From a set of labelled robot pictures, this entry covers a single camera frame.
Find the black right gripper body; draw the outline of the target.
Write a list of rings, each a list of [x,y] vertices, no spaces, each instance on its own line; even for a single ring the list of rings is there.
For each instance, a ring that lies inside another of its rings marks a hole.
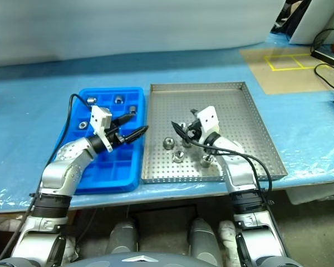
[[[201,136],[202,136],[202,125],[199,119],[196,119],[192,123],[189,123],[185,128],[184,131],[186,135],[188,136],[187,139],[185,139],[186,142],[189,140],[199,142]]]

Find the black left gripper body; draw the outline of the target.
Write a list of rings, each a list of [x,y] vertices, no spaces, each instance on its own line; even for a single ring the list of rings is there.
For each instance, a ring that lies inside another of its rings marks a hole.
[[[122,125],[124,123],[113,121],[106,130],[106,137],[111,145],[122,145],[127,141],[127,138],[119,132]]]

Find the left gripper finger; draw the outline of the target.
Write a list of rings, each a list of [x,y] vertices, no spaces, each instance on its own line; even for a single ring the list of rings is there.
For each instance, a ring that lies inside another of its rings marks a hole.
[[[117,125],[118,126],[124,125],[128,123],[130,120],[132,120],[134,117],[135,117],[134,113],[123,114],[122,116],[117,118]]]
[[[134,130],[129,135],[125,136],[125,143],[130,144],[136,140],[138,140],[140,137],[142,137],[146,131],[148,130],[148,126],[141,126]]]

